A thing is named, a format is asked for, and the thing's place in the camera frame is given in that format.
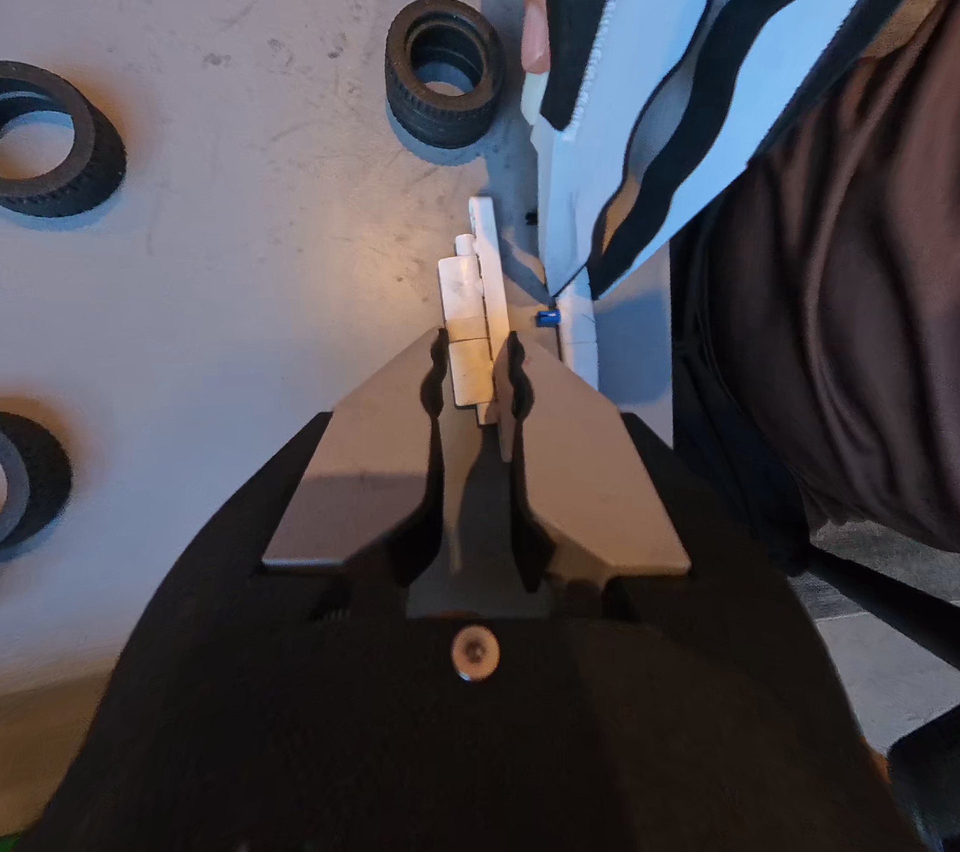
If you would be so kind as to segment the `white curved toy beam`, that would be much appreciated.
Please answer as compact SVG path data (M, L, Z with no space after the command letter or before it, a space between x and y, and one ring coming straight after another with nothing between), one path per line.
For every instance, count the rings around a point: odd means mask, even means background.
M561 361L595 391L599 390L596 316L590 278L582 269L556 297Z

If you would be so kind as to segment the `white hinged brick assembly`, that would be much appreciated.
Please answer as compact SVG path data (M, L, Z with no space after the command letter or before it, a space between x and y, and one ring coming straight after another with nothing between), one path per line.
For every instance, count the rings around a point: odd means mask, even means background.
M507 343L511 333L495 204L469 199L470 232L454 241L455 255L438 262L442 316L457 406L472 406L481 426L496 425L503 446L512 434L512 388Z

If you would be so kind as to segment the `black toy tyre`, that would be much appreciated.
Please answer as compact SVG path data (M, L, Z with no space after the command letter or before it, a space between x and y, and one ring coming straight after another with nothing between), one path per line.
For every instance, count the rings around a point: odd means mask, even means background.
M1 413L1 548L21 546L66 507L73 472L66 450L47 428Z
M458 0L415 0L401 9L385 43L386 98L397 123L423 145L457 150L483 138L497 117L507 57L497 30ZM458 95L430 87L425 68L460 75Z
M74 138L66 158L30 178L1 179L3 209L32 218L77 216L102 206L121 186L126 148L118 131L75 86L53 72L24 63L1 63L1 128L28 114L70 119Z

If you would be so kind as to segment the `person's right hand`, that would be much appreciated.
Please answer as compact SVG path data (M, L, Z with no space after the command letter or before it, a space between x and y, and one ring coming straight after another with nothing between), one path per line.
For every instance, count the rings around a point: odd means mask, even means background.
M524 0L520 61L529 75L542 75L550 68L546 0Z

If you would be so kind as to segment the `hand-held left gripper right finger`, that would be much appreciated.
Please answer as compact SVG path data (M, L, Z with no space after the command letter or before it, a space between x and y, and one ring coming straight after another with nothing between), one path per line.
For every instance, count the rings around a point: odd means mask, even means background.
M686 576L688 552L618 409L527 336L512 332L504 355L510 546L524 589Z

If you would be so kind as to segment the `grey desk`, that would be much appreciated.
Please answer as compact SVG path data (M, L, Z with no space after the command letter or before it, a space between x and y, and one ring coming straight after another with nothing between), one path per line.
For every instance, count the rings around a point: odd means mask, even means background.
M437 320L486 169L395 138L383 41L408 1L2 0L2 57L66 75L129 149L104 210L2 213L3 406L76 469L2 562L3 706L84 711L190 538ZM494 0L509 46L521 5Z

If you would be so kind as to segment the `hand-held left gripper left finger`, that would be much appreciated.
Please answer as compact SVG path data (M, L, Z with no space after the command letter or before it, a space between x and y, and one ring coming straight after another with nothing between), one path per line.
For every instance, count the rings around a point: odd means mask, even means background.
M381 555L410 586L443 538L439 418L449 337L429 330L334 407L262 562L345 570Z

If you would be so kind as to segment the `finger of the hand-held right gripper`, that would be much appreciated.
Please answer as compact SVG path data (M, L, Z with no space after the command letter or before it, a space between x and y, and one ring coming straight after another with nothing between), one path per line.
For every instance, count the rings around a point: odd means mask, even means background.
M859 0L711 0L639 119L587 264L605 297L745 169Z
M709 0L546 0L550 69L531 80L537 240L556 296L592 254L644 108L675 70Z

